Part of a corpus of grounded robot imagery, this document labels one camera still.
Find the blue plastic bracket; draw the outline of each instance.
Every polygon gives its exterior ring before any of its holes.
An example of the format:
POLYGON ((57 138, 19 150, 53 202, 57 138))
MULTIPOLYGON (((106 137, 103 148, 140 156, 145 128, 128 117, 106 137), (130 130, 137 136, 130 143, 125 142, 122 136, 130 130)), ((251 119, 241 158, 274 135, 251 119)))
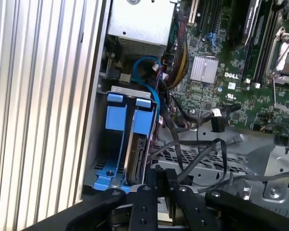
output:
POLYGON ((105 191, 108 189, 111 178, 99 176, 96 182, 93 185, 93 188, 96 190, 105 191))
POLYGON ((123 131, 125 128, 127 105, 125 107, 108 106, 106 129, 123 131))
POLYGON ((130 187, 126 185, 122 185, 121 190, 123 190, 126 194, 128 194, 130 192, 130 187))
POLYGON ((151 108, 151 100, 145 100, 145 99, 137 98, 136 99, 136 106, 151 108))
POLYGON ((153 112, 147 112, 142 110, 135 110, 135 122, 133 132, 137 134, 146 135, 150 134, 153 112))
POLYGON ((121 103, 123 102, 123 95, 109 93, 107 95, 107 101, 121 103))

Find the perforated metal panel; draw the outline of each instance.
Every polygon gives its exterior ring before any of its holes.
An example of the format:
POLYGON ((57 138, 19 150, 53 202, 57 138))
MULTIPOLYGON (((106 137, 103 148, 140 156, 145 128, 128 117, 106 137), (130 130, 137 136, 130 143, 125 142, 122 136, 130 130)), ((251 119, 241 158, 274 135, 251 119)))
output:
MULTIPOLYGON (((95 170, 103 170, 106 163, 107 163, 107 159, 105 159, 103 157, 98 157, 98 159, 93 164, 93 168, 95 170)), ((121 161, 119 163, 118 173, 123 174, 123 169, 124 169, 124 161, 121 161)))
MULTIPOLYGON (((160 146, 154 146, 154 150, 158 150, 161 148, 160 146)), ((192 160, 194 160, 197 156, 197 152, 191 152, 182 150, 182 159, 183 164, 188 165, 192 160)), ((178 163, 178 159, 176 157, 175 149, 168 148, 166 152, 161 153, 158 156, 159 160, 165 160, 173 163, 178 163)), ((228 158, 228 166, 229 171, 234 173, 250 173, 248 168, 245 166, 247 163, 247 159, 244 156, 232 156, 228 158)), ((216 152, 211 152, 210 155, 207 155, 200 163, 200 167, 205 167, 209 169, 222 170, 223 169, 223 160, 221 157, 217 156, 216 152)))
POLYGON ((284 217, 287 217, 289 218, 289 209, 286 209, 286 208, 281 208, 281 207, 278 207, 278 206, 274 206, 274 205, 271 205, 271 206, 263 206, 263 208, 266 208, 272 212, 275 212, 277 214, 280 214, 284 217))

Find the chip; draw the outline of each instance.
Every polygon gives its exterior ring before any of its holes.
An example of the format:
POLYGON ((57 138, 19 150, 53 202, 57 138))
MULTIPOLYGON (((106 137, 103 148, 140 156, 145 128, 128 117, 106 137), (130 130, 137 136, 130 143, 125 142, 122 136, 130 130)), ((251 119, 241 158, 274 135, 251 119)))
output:
POLYGON ((197 46, 197 41, 194 40, 194 39, 192 39, 191 42, 189 43, 189 45, 190 45, 191 47, 196 47, 196 46, 197 46))
POLYGON ((254 126, 252 128, 253 131, 260 131, 260 129, 261 129, 261 125, 259 125, 259 124, 254 124, 254 126))
POLYGON ((240 119, 240 113, 234 113, 233 114, 233 119, 234 120, 239 120, 240 119))
POLYGON ((212 104, 211 103, 206 103, 206 106, 205 106, 205 109, 206 110, 210 110, 212 107, 212 104))
POLYGON ((229 83, 228 84, 228 89, 235 90, 236 89, 236 83, 229 83))

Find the black cable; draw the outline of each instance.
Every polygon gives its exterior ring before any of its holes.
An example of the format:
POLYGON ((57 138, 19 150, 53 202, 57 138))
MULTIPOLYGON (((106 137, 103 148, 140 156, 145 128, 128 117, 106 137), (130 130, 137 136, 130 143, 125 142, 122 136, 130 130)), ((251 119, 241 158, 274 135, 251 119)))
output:
POLYGON ((180 144, 180 145, 184 145, 184 146, 210 146, 213 143, 214 143, 213 141, 179 141, 179 142, 171 141, 171 142, 165 144, 163 147, 161 147, 157 151, 153 152, 150 156, 148 156, 147 161, 152 160, 153 158, 158 156, 160 153, 162 153, 166 149, 168 149, 168 148, 170 148, 176 144, 180 144))
POLYGON ((226 142, 223 141, 222 139, 215 139, 213 140, 213 144, 206 148, 202 153, 199 154, 199 156, 197 156, 185 169, 184 171, 182 171, 179 175, 178 175, 178 181, 181 182, 183 181, 188 174, 194 169, 194 167, 196 167, 201 160, 208 154, 210 154, 211 151, 215 150, 216 148, 216 144, 220 142, 221 143, 221 147, 222 147, 222 157, 223 157, 223 177, 221 178, 221 180, 213 185, 217 185, 220 182, 222 182, 224 180, 224 178, 226 177, 227 174, 227 170, 228 170, 228 162, 227 162, 227 146, 226 146, 226 142))
POLYGON ((183 132, 189 131, 190 129, 191 129, 190 127, 187 127, 187 128, 177 128, 177 132, 178 132, 178 133, 183 133, 183 132))
POLYGON ((229 192, 229 190, 231 189, 232 187, 232 184, 233 184, 233 172, 230 172, 230 179, 229 179, 229 184, 227 186, 227 189, 225 190, 226 192, 229 192))
MULTIPOLYGON (((244 175, 244 176, 237 176, 233 178, 233 182, 240 180, 240 179, 244 179, 244 180, 251 180, 251 181, 260 181, 260 182, 268 182, 268 181, 273 181, 273 180, 278 180, 278 179, 282 179, 282 178, 288 178, 289 177, 289 172, 283 172, 274 176, 269 176, 269 177, 265 177, 265 176, 258 176, 258 175, 244 175)), ((218 185, 212 186, 212 187, 208 187, 205 189, 199 189, 198 192, 199 193, 205 193, 207 191, 211 191, 213 189, 217 189, 217 188, 221 188, 227 184, 229 184, 230 179, 229 180, 225 180, 223 182, 221 182, 218 185)))
POLYGON ((197 128, 197 131, 196 131, 196 141, 199 140, 199 127, 197 128))
POLYGON ((174 103, 176 104, 176 106, 178 107, 181 115, 183 116, 183 118, 193 124, 196 124, 198 127, 200 127, 201 125, 203 125, 204 123, 207 123, 210 121, 211 116, 213 115, 213 113, 211 113, 209 116, 204 117, 204 118, 194 118, 191 117, 189 115, 187 115, 185 113, 185 111, 183 110, 183 108, 181 107, 181 105, 179 104, 179 102, 176 100, 176 98, 173 95, 170 95, 170 97, 173 99, 174 103))
POLYGON ((282 124, 269 124, 269 125, 267 125, 267 126, 265 126, 265 127, 263 127, 261 130, 265 130, 265 129, 267 129, 267 128, 269 128, 269 127, 282 127, 286 132, 287 132, 287 134, 288 134, 288 143, 287 143, 287 147, 289 147, 289 129, 286 127, 286 126, 284 126, 284 125, 282 125, 282 124))
POLYGON ((242 108, 242 105, 236 103, 236 104, 224 106, 220 109, 220 111, 226 112, 227 114, 230 114, 230 113, 236 112, 238 110, 241 110, 241 108, 242 108))
POLYGON ((167 106, 169 106, 169 103, 170 103, 170 94, 169 94, 169 90, 168 90, 168 87, 165 83, 164 80, 160 79, 159 82, 161 83, 162 87, 163 87, 163 90, 165 91, 164 94, 165 94, 165 103, 167 106))
POLYGON ((218 142, 221 143, 222 159, 223 159, 223 176, 218 182, 216 182, 214 184, 210 184, 210 185, 202 185, 202 184, 198 184, 198 183, 193 182, 193 184, 198 186, 198 187, 214 187, 214 186, 220 184, 221 182, 223 182, 226 178, 227 171, 228 171, 227 145, 226 145, 226 142, 224 140, 221 140, 221 139, 215 139, 214 141, 216 141, 216 143, 218 143, 218 142))
POLYGON ((176 131, 176 127, 168 113, 168 108, 165 105, 165 103, 161 100, 161 112, 162 112, 162 116, 164 118, 165 124, 166 126, 169 128, 173 141, 175 141, 177 144, 174 146, 175 148, 175 152, 177 154, 177 158, 178 158, 178 164, 181 170, 183 170, 183 160, 182 160, 182 151, 181 151, 181 147, 179 145, 179 134, 176 131))

